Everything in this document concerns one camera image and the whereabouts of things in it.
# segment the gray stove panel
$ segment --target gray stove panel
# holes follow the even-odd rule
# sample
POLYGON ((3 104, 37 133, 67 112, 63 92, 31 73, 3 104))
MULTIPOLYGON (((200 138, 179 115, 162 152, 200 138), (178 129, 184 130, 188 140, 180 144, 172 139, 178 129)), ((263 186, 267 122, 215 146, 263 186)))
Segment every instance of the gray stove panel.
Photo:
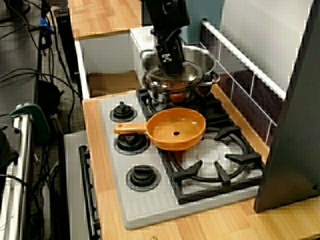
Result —
POLYGON ((258 186, 254 186, 179 205, 160 154, 153 144, 146 151, 137 155, 123 155, 115 150, 114 141, 117 135, 113 127, 117 123, 110 119, 110 112, 120 104, 120 101, 136 109, 137 116, 131 121, 132 123, 143 122, 145 117, 135 93, 105 98, 98 104, 121 216, 127 229, 141 228, 243 201, 257 195, 258 186), (138 192, 127 186, 127 173, 137 165, 151 165, 159 171, 161 179, 156 188, 138 192))

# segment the pot handle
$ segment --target pot handle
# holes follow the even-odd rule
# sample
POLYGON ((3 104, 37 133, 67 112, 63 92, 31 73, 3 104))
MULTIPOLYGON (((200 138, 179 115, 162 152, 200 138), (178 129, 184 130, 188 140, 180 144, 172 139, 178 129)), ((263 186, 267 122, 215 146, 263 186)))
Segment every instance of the pot handle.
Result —
POLYGON ((145 133, 147 132, 147 122, 140 123, 118 123, 113 127, 113 131, 116 134, 127 134, 127 133, 145 133))
POLYGON ((140 52, 140 59, 141 59, 141 61, 144 60, 143 54, 144 54, 145 52, 152 52, 152 51, 153 51, 152 49, 144 49, 144 50, 142 50, 142 51, 140 52))
POLYGON ((217 80, 203 82, 200 84, 200 86, 210 86, 210 85, 217 84, 218 82, 220 82, 220 75, 218 73, 216 73, 215 71, 210 72, 210 78, 213 79, 214 77, 217 77, 217 80))
POLYGON ((219 73, 216 73, 215 71, 212 71, 210 74, 211 74, 211 79, 213 79, 214 77, 217 77, 217 79, 215 81, 212 81, 212 84, 217 84, 218 82, 220 82, 219 73))

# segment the green clamp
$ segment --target green clamp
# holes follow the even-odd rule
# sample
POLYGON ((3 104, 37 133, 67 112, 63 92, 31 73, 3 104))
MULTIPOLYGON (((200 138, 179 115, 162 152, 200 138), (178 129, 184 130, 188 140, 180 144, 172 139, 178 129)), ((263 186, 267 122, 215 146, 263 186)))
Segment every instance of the green clamp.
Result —
POLYGON ((21 107, 10 112, 10 118, 14 119, 21 115, 31 115, 32 123, 35 126, 35 143, 36 144, 44 144, 47 142, 51 136, 50 128, 47 123, 46 117, 42 112, 42 109, 39 105, 34 103, 26 103, 21 107))

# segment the wooden countertop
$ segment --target wooden countertop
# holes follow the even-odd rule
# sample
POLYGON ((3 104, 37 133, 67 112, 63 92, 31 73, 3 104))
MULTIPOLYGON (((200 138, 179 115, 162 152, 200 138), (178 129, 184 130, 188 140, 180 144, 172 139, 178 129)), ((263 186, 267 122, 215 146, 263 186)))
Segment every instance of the wooden countertop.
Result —
POLYGON ((74 40, 109 36, 140 27, 140 0, 69 0, 74 40))
MULTIPOLYGON (((217 85, 212 92, 265 162, 269 148, 217 85)), ((156 236, 158 240, 311 240, 320 237, 320 197, 262 213, 254 211, 252 198, 136 230, 125 229, 99 117, 100 99, 84 100, 83 111, 102 239, 150 240, 156 236)))

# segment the pot lid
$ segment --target pot lid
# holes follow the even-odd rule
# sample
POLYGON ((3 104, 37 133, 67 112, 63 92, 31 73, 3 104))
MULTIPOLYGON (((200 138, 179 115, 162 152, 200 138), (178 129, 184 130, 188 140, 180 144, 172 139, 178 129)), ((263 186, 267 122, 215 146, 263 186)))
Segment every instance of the pot lid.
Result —
POLYGON ((181 74, 168 76, 161 64, 148 69, 142 79, 143 85, 159 94, 181 93, 193 89, 204 80, 204 71, 197 64, 185 61, 181 74))

